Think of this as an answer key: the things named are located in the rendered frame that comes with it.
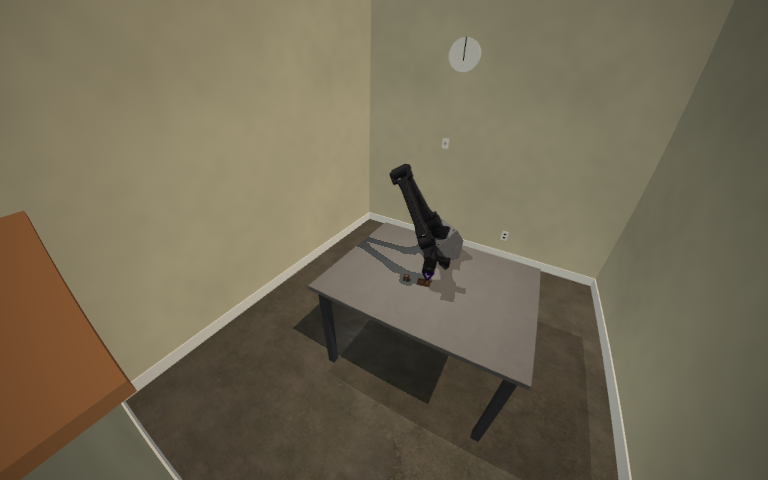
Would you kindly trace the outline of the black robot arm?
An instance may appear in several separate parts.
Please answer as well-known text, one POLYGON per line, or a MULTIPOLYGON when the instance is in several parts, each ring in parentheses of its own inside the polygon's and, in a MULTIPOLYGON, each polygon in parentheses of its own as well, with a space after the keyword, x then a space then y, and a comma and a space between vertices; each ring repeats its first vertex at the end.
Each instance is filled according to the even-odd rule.
POLYGON ((411 171, 410 164, 409 165, 403 164, 391 170, 389 175, 393 185, 398 184, 404 196, 412 221, 414 223, 418 244, 424 253, 423 255, 424 264, 429 268, 436 269, 436 264, 435 264, 435 261, 436 261, 436 263, 439 262, 439 265, 443 269, 445 270, 448 269, 451 258, 438 256, 437 254, 438 248, 436 247, 435 238, 446 239, 449 233, 450 227, 444 226, 445 228, 443 228, 442 221, 439 215, 437 214, 437 212, 435 211, 436 212, 435 214, 435 212, 432 212, 428 207, 414 178, 411 178, 413 177, 413 173, 411 171), (403 177, 403 175, 405 175, 405 177, 403 177), (396 180, 399 179, 399 180, 396 181, 395 179, 396 180), (438 216, 438 219, 437 219, 437 216, 438 216), (439 224, 439 221, 440 221, 440 224, 439 224))

